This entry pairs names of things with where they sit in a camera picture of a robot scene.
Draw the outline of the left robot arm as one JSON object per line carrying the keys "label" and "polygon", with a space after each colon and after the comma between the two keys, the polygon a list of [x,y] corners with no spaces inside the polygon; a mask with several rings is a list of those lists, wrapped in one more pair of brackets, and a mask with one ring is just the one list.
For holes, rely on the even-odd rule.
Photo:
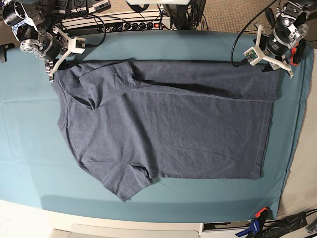
{"label": "left robot arm", "polygon": [[307,24],[310,13],[317,8],[315,0],[289,0],[283,7],[277,9],[274,14],[270,6],[263,12],[272,27],[272,32],[267,33],[264,26],[256,23],[257,37],[255,45],[244,52],[249,64],[255,66],[261,61],[268,65],[262,69],[265,71],[286,71],[290,78],[294,76],[293,62],[286,58],[288,51],[297,54],[297,61],[301,60],[301,51],[305,47],[304,37],[308,33]]}

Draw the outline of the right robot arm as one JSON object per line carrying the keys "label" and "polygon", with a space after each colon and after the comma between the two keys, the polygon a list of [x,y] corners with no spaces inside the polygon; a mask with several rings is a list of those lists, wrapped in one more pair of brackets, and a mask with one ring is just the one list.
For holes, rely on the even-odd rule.
{"label": "right robot arm", "polygon": [[69,55],[78,53],[78,46],[84,46],[77,38],[70,38],[53,21],[47,20],[37,3],[2,0],[0,7],[3,21],[11,27],[20,50],[43,60],[50,82],[54,82],[54,73],[62,62]]}

